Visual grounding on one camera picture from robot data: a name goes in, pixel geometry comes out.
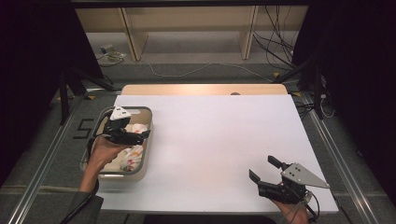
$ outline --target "storage box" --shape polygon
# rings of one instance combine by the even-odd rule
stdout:
[[[144,106],[123,106],[122,108],[124,108],[125,110],[127,110],[132,114],[129,124],[147,125],[148,130],[151,130],[150,136],[144,140],[144,143],[142,145],[143,151],[142,151],[141,162],[132,171],[123,171],[120,168],[121,161],[127,155],[127,152],[123,150],[115,160],[113,160],[111,163],[105,166],[105,168],[100,172],[99,178],[114,178],[120,180],[138,181],[145,176],[148,166],[149,145],[153,134],[152,113],[148,107],[144,107]],[[96,124],[95,131],[93,132],[93,136],[96,136],[97,134],[103,132],[103,129],[105,128],[105,124],[108,120],[108,117],[105,116],[111,114],[111,111],[113,109],[114,107],[110,107],[105,109],[101,113],[99,117],[99,121]],[[85,152],[84,154],[83,161],[84,162],[81,164],[81,169],[84,171],[87,165],[87,152]]]

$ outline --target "black sleeve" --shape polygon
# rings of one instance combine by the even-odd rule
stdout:
[[[67,215],[84,202],[90,193],[76,192],[73,201],[71,202]],[[68,222],[78,224],[96,223],[96,219],[99,216],[100,209],[102,207],[103,198],[99,196],[93,196],[90,201]]]

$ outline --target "plastic container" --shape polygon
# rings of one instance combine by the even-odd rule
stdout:
[[[119,180],[132,180],[132,181],[138,181],[141,180],[147,171],[148,167],[148,158],[149,158],[149,145],[152,139],[152,134],[153,134],[153,125],[152,125],[152,113],[151,110],[148,107],[144,106],[123,106],[122,108],[126,109],[128,112],[132,114],[130,124],[147,124],[148,125],[148,130],[151,130],[150,136],[145,139],[142,147],[142,159],[141,162],[137,167],[135,167],[132,171],[123,171],[120,168],[120,163],[122,159],[125,157],[126,152],[123,150],[118,157],[113,160],[111,163],[107,164],[105,168],[99,173],[99,178],[113,178],[113,179],[119,179]],[[93,132],[93,136],[96,136],[97,134],[100,134],[103,132],[103,129],[105,127],[105,124],[107,122],[108,118],[104,118],[104,115],[111,113],[111,111],[114,109],[114,107],[109,107],[102,111],[99,121],[96,124],[95,131]],[[87,165],[86,162],[87,159],[87,152],[85,152],[83,156],[83,161],[81,163],[81,170],[85,170],[85,167]]]

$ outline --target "table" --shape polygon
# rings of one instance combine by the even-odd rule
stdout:
[[[130,85],[122,94],[115,105],[144,105],[153,112],[148,170],[138,182],[101,180],[97,194],[105,199],[102,209],[147,214],[278,212],[248,177],[251,169],[263,181],[280,181],[280,170],[266,161],[268,155],[297,161],[324,179],[282,85]],[[321,213],[338,211],[328,189],[309,189],[317,195]]]

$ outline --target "white table surface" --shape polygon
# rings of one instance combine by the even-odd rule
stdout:
[[[147,106],[154,132],[146,176],[101,180],[102,209],[172,214],[279,212],[248,177],[277,184],[268,155],[299,162],[324,179],[289,95],[118,96],[114,105]],[[328,189],[309,188],[320,213],[335,213]],[[310,203],[317,210],[315,200]]]

